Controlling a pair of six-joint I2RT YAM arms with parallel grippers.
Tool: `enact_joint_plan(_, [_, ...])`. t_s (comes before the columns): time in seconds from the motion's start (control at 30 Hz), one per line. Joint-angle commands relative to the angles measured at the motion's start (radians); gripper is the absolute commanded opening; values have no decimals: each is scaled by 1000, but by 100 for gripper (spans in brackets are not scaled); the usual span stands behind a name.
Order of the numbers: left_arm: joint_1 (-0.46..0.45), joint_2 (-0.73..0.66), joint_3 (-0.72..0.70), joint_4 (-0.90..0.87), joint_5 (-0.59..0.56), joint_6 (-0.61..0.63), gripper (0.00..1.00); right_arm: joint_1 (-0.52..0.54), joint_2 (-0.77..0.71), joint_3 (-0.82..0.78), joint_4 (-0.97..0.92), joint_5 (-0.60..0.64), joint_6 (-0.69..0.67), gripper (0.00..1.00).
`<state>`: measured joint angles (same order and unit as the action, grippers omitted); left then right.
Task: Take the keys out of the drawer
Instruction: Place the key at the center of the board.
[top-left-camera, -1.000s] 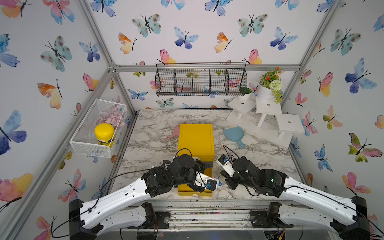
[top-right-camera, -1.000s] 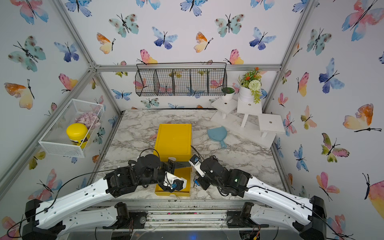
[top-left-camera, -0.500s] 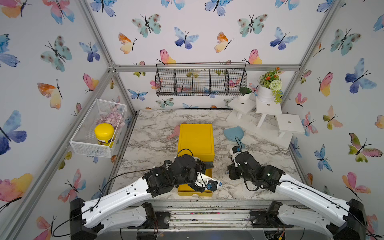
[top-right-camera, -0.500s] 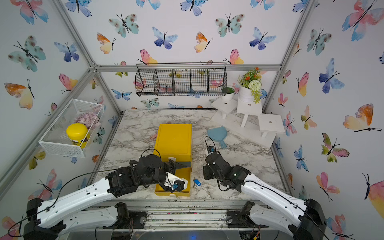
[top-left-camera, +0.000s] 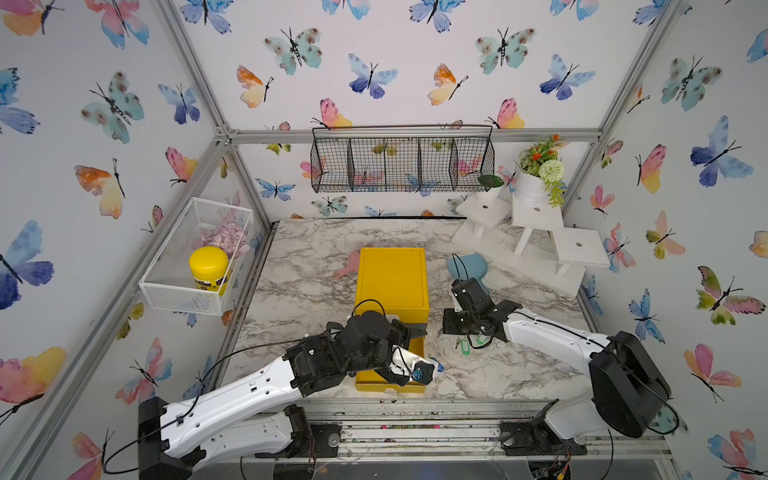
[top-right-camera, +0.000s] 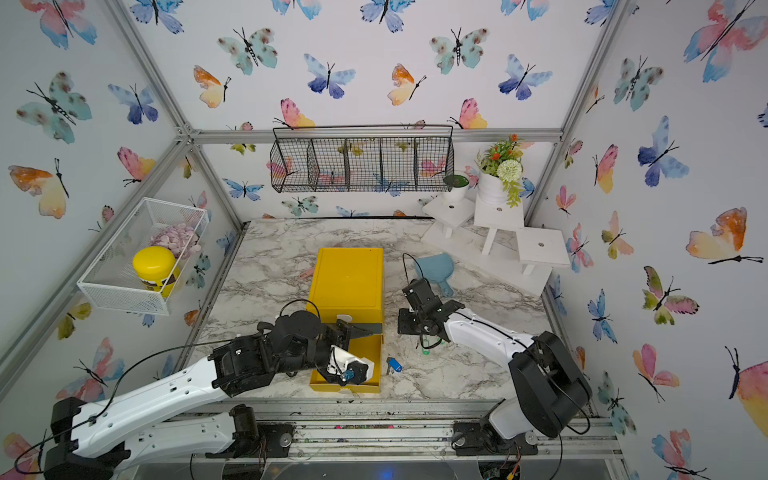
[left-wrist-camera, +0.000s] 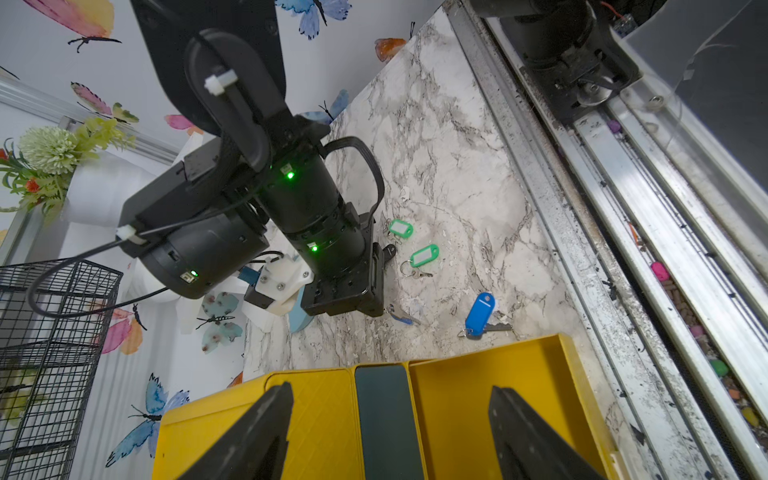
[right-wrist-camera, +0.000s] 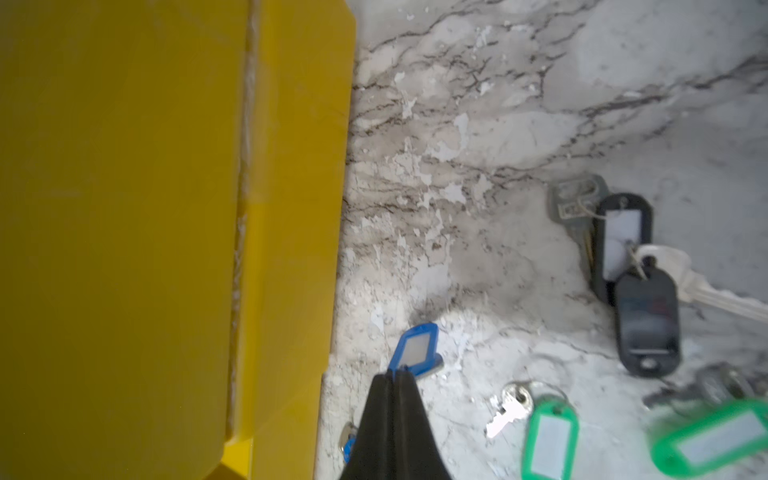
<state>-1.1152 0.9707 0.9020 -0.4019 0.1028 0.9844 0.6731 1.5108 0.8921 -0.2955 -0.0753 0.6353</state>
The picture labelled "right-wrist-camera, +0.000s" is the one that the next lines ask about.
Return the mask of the yellow plastic drawer box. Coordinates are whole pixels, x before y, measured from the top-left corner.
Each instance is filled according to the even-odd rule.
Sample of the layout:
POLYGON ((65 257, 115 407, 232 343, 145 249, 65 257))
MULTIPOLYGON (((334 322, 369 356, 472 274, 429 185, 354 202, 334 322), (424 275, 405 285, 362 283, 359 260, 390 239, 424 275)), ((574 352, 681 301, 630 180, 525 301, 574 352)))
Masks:
POLYGON ((1 5, 1 475, 310 479, 343 1, 1 5))

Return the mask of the key with green tag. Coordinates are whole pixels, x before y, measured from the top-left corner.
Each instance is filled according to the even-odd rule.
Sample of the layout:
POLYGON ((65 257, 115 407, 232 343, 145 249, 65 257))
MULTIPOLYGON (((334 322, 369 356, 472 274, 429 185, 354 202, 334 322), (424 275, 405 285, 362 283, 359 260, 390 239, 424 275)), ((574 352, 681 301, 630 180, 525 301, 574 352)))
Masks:
POLYGON ((502 387, 485 437, 496 438, 506 426, 527 427, 520 477, 568 480, 572 477, 580 435, 576 410, 563 394, 536 397, 537 381, 513 381, 502 387))
POLYGON ((767 449, 767 374, 727 363, 706 366, 692 383, 642 398, 644 407, 668 407, 674 416, 650 432, 650 456, 672 478, 709 474, 767 449))

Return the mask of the key with black tag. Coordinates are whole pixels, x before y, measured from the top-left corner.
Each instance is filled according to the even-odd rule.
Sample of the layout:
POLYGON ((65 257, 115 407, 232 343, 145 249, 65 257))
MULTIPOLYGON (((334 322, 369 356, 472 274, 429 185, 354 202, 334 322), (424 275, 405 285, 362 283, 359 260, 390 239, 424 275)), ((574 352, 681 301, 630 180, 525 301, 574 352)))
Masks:
POLYGON ((661 378, 682 362, 680 304, 699 302, 765 323, 767 304, 713 286, 684 251, 625 243, 629 267, 614 284, 619 359, 641 378, 661 378))
POLYGON ((593 293, 615 303, 616 283, 630 269, 630 251, 652 240, 653 209, 642 196, 613 193, 603 177, 583 174, 549 186, 547 208, 577 244, 593 293))

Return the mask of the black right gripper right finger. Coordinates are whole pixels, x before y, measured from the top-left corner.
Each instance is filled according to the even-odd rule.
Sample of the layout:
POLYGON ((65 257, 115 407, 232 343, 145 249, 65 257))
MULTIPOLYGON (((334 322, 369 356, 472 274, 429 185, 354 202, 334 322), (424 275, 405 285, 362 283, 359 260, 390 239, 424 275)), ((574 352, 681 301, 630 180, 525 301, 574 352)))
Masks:
POLYGON ((396 479, 450 479, 435 441, 414 375, 394 374, 396 479))

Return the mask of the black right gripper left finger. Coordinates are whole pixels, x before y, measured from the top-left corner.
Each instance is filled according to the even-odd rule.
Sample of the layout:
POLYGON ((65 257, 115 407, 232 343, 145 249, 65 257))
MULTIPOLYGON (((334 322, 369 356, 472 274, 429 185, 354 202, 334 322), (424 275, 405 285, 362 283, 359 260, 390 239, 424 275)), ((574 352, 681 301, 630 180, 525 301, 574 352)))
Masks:
POLYGON ((341 480, 395 478, 393 415, 392 375, 377 374, 372 380, 356 441, 341 480))

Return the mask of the key with blue tag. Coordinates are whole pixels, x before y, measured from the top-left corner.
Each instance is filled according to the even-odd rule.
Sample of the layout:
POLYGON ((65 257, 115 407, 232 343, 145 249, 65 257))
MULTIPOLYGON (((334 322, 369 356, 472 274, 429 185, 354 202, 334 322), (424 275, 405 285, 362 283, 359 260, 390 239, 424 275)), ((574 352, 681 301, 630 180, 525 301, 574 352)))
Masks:
POLYGON ((409 371, 416 379, 436 373, 444 365, 437 352, 438 337, 439 328, 432 322, 408 329, 401 335, 386 371, 409 371))

